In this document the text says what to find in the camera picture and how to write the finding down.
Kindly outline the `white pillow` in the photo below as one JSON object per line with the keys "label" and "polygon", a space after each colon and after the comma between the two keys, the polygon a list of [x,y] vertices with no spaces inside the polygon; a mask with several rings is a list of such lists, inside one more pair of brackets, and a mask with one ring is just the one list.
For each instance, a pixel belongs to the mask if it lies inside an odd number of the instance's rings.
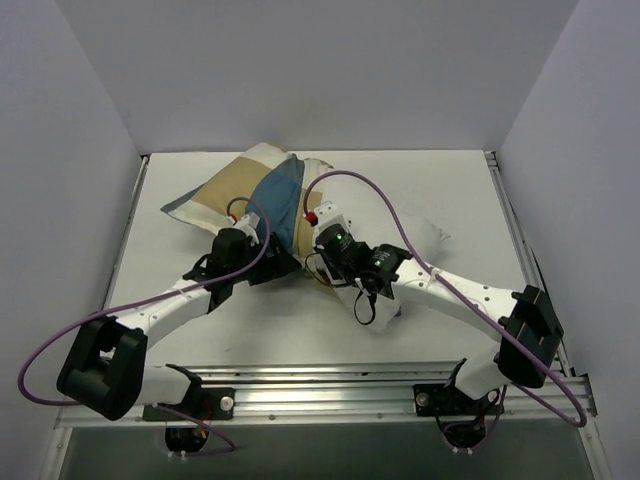
{"label": "white pillow", "polygon": [[[341,209],[349,225],[348,231],[357,241],[364,241],[370,247],[380,244],[401,248],[405,246],[392,216],[384,211],[384,204],[376,198],[374,190],[346,178],[312,186],[312,181],[322,174],[332,172],[334,168],[315,158],[306,159],[304,163],[304,190],[301,193],[309,195],[311,210],[331,201]],[[400,207],[396,209],[396,213],[420,257],[425,261],[435,260],[442,242],[449,235],[423,214],[412,213]],[[368,305],[365,299],[358,296],[360,290],[355,286],[339,289],[326,286],[323,290],[338,298],[354,321],[364,323],[374,333],[384,331],[388,322],[401,313],[399,301],[382,296],[377,298],[374,305]]]}

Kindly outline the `blue beige checked pillowcase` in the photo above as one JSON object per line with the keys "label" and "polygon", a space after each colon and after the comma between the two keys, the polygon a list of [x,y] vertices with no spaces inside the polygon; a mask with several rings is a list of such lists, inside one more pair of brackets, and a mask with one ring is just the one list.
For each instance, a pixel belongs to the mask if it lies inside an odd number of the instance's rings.
{"label": "blue beige checked pillowcase", "polygon": [[[302,269],[302,262],[312,253],[312,227],[304,220],[303,211],[304,204],[309,208],[309,195],[301,193],[306,159],[309,158],[260,143],[203,184],[165,204],[161,211],[175,220],[212,233],[214,239],[222,229],[233,228],[243,215],[255,212],[260,217],[259,239],[276,234]],[[199,281],[208,254],[183,275],[184,280],[210,282]],[[232,286],[212,283],[207,289],[226,298]]]}

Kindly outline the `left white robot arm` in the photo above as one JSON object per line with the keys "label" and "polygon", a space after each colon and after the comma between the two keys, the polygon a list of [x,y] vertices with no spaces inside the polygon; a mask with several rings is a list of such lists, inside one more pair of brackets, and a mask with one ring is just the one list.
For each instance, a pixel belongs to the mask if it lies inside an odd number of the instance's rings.
{"label": "left white robot arm", "polygon": [[175,364],[148,365],[148,351],[187,322],[217,309],[236,284],[260,285],[300,268],[276,234],[262,243],[225,228],[167,298],[127,314],[103,314],[81,326],[56,387],[108,420],[122,418],[137,405],[166,406],[179,419],[204,418],[201,378]]}

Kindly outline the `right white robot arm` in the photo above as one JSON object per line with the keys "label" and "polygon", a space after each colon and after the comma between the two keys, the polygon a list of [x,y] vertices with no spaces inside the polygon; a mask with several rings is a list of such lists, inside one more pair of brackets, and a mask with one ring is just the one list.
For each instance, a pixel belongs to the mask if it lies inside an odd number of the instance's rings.
{"label": "right white robot arm", "polygon": [[564,330],[544,291],[493,288],[429,265],[409,248],[371,248],[338,221],[319,227],[315,250],[332,283],[356,290],[371,309],[381,298],[422,304],[492,339],[487,351],[455,367],[443,390],[453,411],[469,411],[506,384],[539,389],[550,379]]}

